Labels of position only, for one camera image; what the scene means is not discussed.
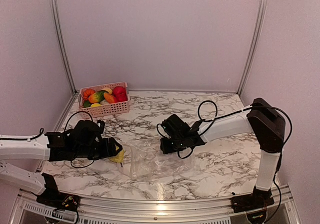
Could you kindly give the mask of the yellow fake lemon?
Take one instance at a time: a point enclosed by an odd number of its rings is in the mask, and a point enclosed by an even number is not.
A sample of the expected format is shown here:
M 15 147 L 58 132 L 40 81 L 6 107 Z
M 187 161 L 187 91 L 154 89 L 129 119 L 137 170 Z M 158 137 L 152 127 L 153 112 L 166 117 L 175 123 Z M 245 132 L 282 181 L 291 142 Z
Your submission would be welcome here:
M 124 161 L 125 151 L 121 150 L 116 156 L 110 157 L 109 161 L 115 163 L 122 163 Z

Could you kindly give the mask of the clear zip top bag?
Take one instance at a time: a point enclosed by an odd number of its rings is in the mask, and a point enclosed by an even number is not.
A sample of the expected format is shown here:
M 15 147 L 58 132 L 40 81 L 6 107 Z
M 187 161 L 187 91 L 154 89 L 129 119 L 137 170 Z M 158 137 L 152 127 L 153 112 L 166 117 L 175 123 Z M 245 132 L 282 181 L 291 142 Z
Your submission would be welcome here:
M 118 171 L 134 180 L 152 181 L 193 170 L 195 158 L 180 159 L 176 153 L 163 154 L 160 139 L 142 139 L 123 145 L 123 160 Z

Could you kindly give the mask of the white fake cabbage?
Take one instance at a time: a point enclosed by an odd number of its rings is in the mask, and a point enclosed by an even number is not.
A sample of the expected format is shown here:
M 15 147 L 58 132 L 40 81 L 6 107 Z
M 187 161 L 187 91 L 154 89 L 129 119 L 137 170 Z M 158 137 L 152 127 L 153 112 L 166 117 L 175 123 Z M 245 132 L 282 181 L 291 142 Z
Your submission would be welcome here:
M 100 101 L 100 104 L 101 104 L 101 105 L 107 105 L 107 104 L 109 104 L 109 102 L 106 101 L 106 100 L 102 100 L 102 101 Z

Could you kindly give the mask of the yellow fake pear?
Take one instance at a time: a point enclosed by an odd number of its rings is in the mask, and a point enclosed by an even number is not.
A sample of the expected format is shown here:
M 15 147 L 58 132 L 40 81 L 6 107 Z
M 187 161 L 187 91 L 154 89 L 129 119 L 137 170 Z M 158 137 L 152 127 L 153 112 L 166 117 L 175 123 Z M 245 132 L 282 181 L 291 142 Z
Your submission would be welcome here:
M 93 104 L 91 104 L 90 107 L 98 107 L 98 106 L 101 106 L 101 104 L 100 103 L 93 103 Z

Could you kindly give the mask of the orange red fake mango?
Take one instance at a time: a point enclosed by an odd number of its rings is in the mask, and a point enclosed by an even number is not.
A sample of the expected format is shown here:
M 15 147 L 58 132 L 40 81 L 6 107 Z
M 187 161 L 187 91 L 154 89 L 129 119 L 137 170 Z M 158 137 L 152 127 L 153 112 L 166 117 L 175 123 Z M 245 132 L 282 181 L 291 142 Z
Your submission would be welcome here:
M 109 103 L 109 104 L 113 104 L 113 103 L 117 103 L 118 102 L 118 99 L 116 98 L 116 96 L 108 93 L 108 92 L 105 92 L 103 94 L 105 100 Z

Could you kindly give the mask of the green fake vegetable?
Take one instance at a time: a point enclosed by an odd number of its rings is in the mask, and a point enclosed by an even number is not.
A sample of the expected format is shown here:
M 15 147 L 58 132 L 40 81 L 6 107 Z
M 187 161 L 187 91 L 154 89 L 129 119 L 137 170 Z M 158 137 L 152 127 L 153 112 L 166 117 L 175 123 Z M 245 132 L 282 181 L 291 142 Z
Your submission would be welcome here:
M 91 106 L 91 102 L 89 100 L 84 101 L 84 103 L 83 103 L 84 108 L 88 108 L 90 106 Z

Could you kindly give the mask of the green red fake mango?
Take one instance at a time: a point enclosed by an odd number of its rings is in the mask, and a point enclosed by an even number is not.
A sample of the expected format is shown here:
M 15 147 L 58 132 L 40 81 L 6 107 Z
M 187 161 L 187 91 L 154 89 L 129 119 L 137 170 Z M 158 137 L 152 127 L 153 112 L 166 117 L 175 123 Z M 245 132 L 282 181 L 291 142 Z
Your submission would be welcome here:
M 107 93 L 105 90 L 96 91 L 88 97 L 90 103 L 99 103 L 104 99 L 104 93 Z

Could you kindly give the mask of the peach coloured fake fruit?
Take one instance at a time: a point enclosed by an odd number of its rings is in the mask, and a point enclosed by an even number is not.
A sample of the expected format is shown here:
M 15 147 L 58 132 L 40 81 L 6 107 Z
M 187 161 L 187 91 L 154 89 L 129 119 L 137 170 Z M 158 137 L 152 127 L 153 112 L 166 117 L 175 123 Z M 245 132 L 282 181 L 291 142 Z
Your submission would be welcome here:
M 109 94 L 113 94 L 113 90 L 111 88 L 105 87 L 102 90 L 107 91 Z

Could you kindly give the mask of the orange fake fruit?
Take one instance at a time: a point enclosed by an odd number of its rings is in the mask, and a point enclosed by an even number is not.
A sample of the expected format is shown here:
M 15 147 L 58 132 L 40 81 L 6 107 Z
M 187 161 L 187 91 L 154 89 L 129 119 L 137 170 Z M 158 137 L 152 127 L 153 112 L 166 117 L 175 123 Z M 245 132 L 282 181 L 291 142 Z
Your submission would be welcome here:
M 94 94 L 94 93 L 95 93 L 95 90 L 93 90 L 91 88 L 88 88 L 88 89 L 84 90 L 84 92 L 83 92 L 84 100 L 87 100 L 89 98 L 89 96 Z

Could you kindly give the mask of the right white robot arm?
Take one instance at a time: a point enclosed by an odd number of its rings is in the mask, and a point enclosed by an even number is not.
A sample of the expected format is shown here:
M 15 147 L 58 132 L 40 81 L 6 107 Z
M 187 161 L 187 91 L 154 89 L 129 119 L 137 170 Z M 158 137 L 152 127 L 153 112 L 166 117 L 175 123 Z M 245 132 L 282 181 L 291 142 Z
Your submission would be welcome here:
M 158 132 L 164 131 L 160 139 L 162 153 L 177 155 L 221 138 L 253 134 L 260 146 L 261 158 L 254 190 L 247 202 L 251 207 L 258 208 L 267 200 L 293 126 L 285 111 L 271 106 L 263 98 L 256 98 L 242 109 L 222 116 L 215 115 L 213 119 L 199 117 L 192 125 L 172 114 L 156 129 Z

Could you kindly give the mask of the pink perforated plastic basket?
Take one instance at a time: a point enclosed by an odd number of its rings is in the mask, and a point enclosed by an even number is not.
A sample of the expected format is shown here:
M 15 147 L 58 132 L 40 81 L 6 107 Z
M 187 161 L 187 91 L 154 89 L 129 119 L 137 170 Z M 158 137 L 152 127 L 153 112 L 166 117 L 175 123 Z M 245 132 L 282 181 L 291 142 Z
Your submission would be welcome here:
M 79 111 L 92 117 L 127 113 L 130 97 L 127 82 L 116 82 L 82 88 L 79 92 Z

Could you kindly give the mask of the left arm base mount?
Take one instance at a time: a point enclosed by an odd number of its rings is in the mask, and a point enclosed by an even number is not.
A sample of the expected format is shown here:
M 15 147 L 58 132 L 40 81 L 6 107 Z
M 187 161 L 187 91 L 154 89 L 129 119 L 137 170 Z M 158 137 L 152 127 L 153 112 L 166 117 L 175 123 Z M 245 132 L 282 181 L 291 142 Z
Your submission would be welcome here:
M 56 210 L 77 211 L 80 197 L 74 194 L 60 192 L 52 175 L 42 173 L 45 190 L 37 194 L 37 202 L 54 207 Z

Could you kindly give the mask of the right aluminium corner post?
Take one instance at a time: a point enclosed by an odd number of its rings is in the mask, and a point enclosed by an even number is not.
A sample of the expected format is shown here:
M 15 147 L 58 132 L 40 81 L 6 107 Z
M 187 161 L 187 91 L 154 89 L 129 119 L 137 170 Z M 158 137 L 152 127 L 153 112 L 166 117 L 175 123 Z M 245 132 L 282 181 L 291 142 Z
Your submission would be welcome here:
M 250 43 L 250 48 L 248 51 L 248 55 L 246 58 L 244 70 L 240 79 L 240 83 L 237 89 L 237 94 L 241 97 L 244 93 L 246 83 L 248 81 L 250 70 L 253 66 L 254 57 L 256 54 L 257 46 L 259 43 L 259 39 L 262 33 L 264 19 L 266 15 L 266 7 L 268 0 L 259 0 L 258 12 L 256 17 L 256 22 L 254 25 L 253 36 Z

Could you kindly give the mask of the aluminium corner post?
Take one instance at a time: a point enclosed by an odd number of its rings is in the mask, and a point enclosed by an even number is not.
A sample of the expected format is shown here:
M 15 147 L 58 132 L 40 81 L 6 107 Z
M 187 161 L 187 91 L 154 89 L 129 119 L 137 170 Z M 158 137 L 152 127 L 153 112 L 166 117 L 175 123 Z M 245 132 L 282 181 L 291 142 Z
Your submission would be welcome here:
M 250 43 L 250 48 L 248 51 L 248 55 L 246 58 L 244 70 L 240 79 L 240 83 L 237 89 L 237 94 L 241 97 L 244 93 L 246 83 L 248 81 L 250 70 L 253 66 L 254 57 L 256 54 L 257 46 L 259 43 L 259 39 L 262 33 L 264 19 L 266 15 L 266 7 L 268 0 L 259 0 L 258 12 L 256 17 L 256 22 L 254 25 L 253 36 Z
M 68 55 L 67 55 L 67 50 L 65 48 L 65 43 L 64 43 L 64 38 L 63 38 L 63 32 L 62 32 L 62 27 L 61 27 L 61 22 L 60 22 L 60 16 L 59 16 L 59 10 L 58 10 L 58 0 L 50 0 L 50 6 L 51 6 L 51 11 L 52 11 L 52 16 L 54 20 L 54 27 L 55 27 L 55 32 L 56 32 L 56 37 L 57 37 L 57 42 L 59 46 L 59 51 L 62 57 L 62 64 L 66 73 L 67 81 L 69 88 L 71 90 L 72 94 L 77 93 L 77 89 L 75 86 L 75 82 L 71 73 L 71 67 L 68 61 Z

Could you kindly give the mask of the left aluminium corner post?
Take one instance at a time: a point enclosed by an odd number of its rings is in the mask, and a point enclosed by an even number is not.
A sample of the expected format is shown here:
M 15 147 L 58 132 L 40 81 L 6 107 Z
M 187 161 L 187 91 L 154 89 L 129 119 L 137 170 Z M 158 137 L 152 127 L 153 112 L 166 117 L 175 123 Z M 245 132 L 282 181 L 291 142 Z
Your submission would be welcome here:
M 51 6 L 51 11 L 52 11 L 52 16 L 54 20 L 54 27 L 55 27 L 55 32 L 56 32 L 56 37 L 57 37 L 57 42 L 59 46 L 59 51 L 62 57 L 62 64 L 66 73 L 67 81 L 69 88 L 71 90 L 72 94 L 77 93 L 77 89 L 75 86 L 75 82 L 71 73 L 71 67 L 68 61 L 68 55 L 67 55 L 67 50 L 65 48 L 65 43 L 64 43 L 64 38 L 63 38 L 63 32 L 62 32 L 62 27 L 61 27 L 61 22 L 60 22 L 60 16 L 59 16 L 59 10 L 58 10 L 58 0 L 50 0 L 50 6 Z

